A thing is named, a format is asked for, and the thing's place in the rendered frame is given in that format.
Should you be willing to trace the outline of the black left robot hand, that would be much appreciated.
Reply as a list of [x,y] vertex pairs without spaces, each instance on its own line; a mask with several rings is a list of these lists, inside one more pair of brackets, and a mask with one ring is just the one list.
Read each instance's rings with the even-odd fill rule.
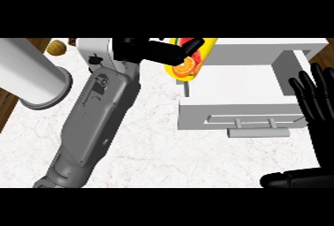
[[202,38],[193,38],[183,46],[173,45],[149,38],[114,38],[112,51],[117,61],[139,64],[142,60],[176,66],[204,45]]

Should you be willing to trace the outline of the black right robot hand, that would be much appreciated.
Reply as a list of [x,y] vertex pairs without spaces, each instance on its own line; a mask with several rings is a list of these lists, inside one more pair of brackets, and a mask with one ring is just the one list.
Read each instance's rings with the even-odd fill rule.
[[260,179],[263,188],[334,188],[334,69],[310,65],[312,75],[298,72],[288,83],[307,122],[318,168],[267,174]]

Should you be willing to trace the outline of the yellow fruit print cup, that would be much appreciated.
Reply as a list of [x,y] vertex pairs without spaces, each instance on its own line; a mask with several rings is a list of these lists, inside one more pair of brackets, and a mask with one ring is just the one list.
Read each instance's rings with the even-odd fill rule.
[[217,38],[205,38],[204,45],[195,53],[185,58],[182,64],[176,66],[164,65],[164,70],[174,79],[180,81],[190,81],[195,79],[216,42]]

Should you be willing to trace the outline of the small brown round object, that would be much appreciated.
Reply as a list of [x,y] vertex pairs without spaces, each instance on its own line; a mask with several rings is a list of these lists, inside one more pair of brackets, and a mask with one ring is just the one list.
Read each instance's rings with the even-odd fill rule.
[[63,42],[59,40],[54,40],[47,47],[47,52],[53,56],[63,55],[66,52],[66,45],[63,44]]

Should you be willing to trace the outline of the white paper towel roll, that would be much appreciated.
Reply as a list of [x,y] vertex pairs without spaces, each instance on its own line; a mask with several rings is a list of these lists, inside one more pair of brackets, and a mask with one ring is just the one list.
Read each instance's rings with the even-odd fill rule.
[[26,38],[0,38],[0,87],[34,110],[52,108],[72,88],[72,75]]

